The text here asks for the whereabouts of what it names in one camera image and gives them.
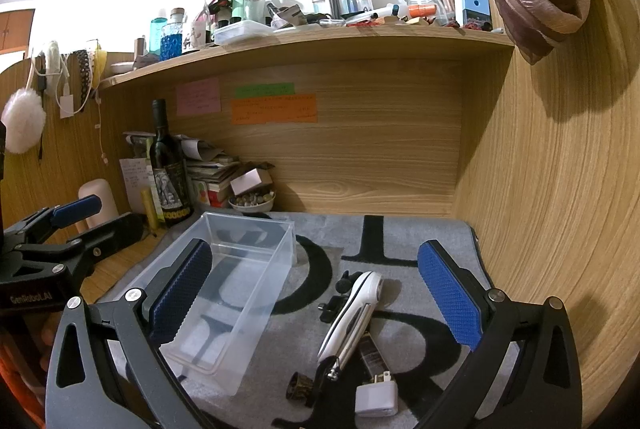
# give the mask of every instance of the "orange sticky note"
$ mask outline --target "orange sticky note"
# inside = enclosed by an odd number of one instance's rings
[[[315,93],[256,96],[231,101],[231,123],[234,125],[317,121]]]

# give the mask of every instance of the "gray rug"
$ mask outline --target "gray rug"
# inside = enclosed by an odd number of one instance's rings
[[[450,219],[285,212],[269,216],[295,222],[299,264],[289,273],[238,393],[225,396],[184,379],[187,393],[219,429],[412,429],[442,394],[469,351],[455,342],[422,281],[416,265],[417,249],[426,240],[437,239],[458,265],[489,288],[472,230],[466,223]],[[135,275],[195,219],[169,231],[158,248],[101,300],[122,295]],[[398,383],[399,412],[394,417],[354,416],[355,389],[368,379],[357,356],[313,409],[284,398],[293,372],[310,377],[315,374],[318,348],[329,328],[319,320],[318,304],[335,294],[335,282],[344,270],[375,270],[385,278],[370,331]],[[512,343],[478,417],[494,409],[517,352]],[[122,369],[124,356],[114,354]]]

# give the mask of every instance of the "person's hand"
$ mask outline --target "person's hand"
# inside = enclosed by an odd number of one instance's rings
[[[49,370],[49,361],[51,359],[51,348],[53,347],[53,341],[56,338],[56,332],[58,331],[58,325],[60,324],[60,317],[62,312],[55,312],[47,317],[44,322],[44,326],[40,330],[40,338],[45,346],[47,346],[42,358],[40,359],[40,367],[44,371]]]

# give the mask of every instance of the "power adapter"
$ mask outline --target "power adapter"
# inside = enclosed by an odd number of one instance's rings
[[[385,371],[380,381],[358,386],[356,389],[355,413],[363,417],[393,416],[398,412],[398,385],[391,379],[391,373]]]

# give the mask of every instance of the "pink sticky note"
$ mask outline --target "pink sticky note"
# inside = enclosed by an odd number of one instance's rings
[[[217,78],[205,78],[175,88],[178,116],[220,112],[220,85]]]

